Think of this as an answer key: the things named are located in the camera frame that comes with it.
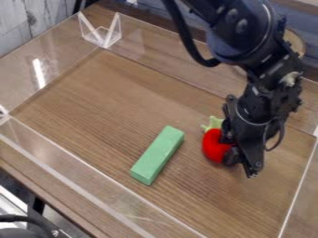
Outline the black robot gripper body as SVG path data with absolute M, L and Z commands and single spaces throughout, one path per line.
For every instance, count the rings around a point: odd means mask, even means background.
M 249 83 L 239 98 L 229 95 L 222 105 L 221 142 L 265 146 L 279 135 L 277 143 L 281 143 L 289 116 L 302 105 L 301 93 L 301 73 L 293 71 L 278 80 L 274 89 Z

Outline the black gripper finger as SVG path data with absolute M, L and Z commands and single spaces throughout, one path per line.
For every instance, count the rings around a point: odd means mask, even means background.
M 226 150 L 222 157 L 222 164 L 226 166 L 234 166 L 239 164 L 241 150 L 237 144 L 235 134 L 229 122 L 223 122 L 221 125 L 221 144 L 229 146 L 229 149 Z
M 239 148 L 243 154 L 242 164 L 249 178 L 255 177 L 263 169 L 265 146 L 261 138 L 246 139 L 241 142 Z

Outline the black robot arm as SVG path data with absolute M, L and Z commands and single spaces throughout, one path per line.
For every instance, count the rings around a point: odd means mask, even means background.
M 241 164 L 247 177 L 265 166 L 266 145 L 285 137 L 285 124 L 302 105 L 303 64 L 285 40 L 286 18 L 269 0 L 185 0 L 205 23 L 213 56 L 246 71 L 241 96 L 222 105 L 221 143 L 230 146 L 221 162 Z

